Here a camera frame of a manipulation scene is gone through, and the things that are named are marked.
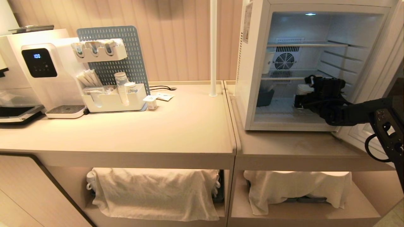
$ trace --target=beige wall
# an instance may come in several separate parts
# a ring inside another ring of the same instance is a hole
[[[134,25],[150,81],[209,80],[209,0],[8,0],[21,26]],[[242,0],[218,0],[218,79],[234,80]]]

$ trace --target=pegboard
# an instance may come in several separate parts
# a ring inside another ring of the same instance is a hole
[[[89,62],[90,69],[96,71],[103,85],[116,84],[114,73],[124,71],[129,81],[145,84],[146,94],[150,95],[139,37],[134,26],[79,28],[77,35],[80,41],[121,38],[128,57],[119,61]]]

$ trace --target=white towel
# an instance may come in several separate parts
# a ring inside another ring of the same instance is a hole
[[[326,197],[344,208],[352,182],[351,172],[244,171],[251,182],[250,205],[254,215],[268,214],[268,204],[305,195]]]
[[[211,196],[218,170],[93,168],[91,172],[96,183],[93,204],[106,216],[219,220]]]

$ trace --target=drip tray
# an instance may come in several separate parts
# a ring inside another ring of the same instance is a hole
[[[24,124],[41,115],[43,105],[29,107],[0,107],[0,124]]]

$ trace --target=mini fridge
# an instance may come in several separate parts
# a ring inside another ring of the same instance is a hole
[[[403,59],[403,5],[244,1],[235,92],[244,129],[328,131],[339,137],[366,129],[329,126],[310,110],[295,108],[294,96],[305,77],[316,75],[345,80],[342,96],[349,102],[382,98]]]

